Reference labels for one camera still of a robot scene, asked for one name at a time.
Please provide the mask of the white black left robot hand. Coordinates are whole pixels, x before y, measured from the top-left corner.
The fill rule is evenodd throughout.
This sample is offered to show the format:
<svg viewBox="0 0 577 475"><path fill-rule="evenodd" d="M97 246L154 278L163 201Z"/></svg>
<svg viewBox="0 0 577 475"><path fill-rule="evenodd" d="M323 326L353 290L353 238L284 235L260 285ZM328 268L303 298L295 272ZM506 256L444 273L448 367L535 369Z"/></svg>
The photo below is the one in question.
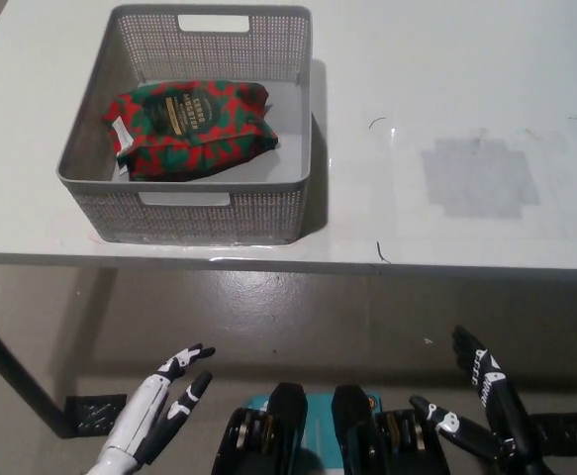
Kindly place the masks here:
<svg viewBox="0 0 577 475"><path fill-rule="evenodd" d="M186 423L213 375L202 372L166 408L171 384L184 376L190 365L214 353L213 347L192 345L171 356L146 377L117 417L90 472L135 474L151 464Z"/></svg>

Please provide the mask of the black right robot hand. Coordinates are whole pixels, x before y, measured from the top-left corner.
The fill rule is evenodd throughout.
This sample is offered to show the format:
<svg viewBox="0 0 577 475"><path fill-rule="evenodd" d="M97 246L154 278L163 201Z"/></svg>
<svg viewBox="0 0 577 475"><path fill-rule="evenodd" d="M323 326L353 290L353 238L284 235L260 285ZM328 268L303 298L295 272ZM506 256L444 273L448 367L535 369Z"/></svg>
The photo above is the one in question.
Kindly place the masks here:
<svg viewBox="0 0 577 475"><path fill-rule="evenodd" d="M536 428L492 353L461 325L454 328L452 339L457 365L470 379L488 426L482 427L419 395L410 397L412 407L444 439L496 465L503 474L550 474Z"/></svg>

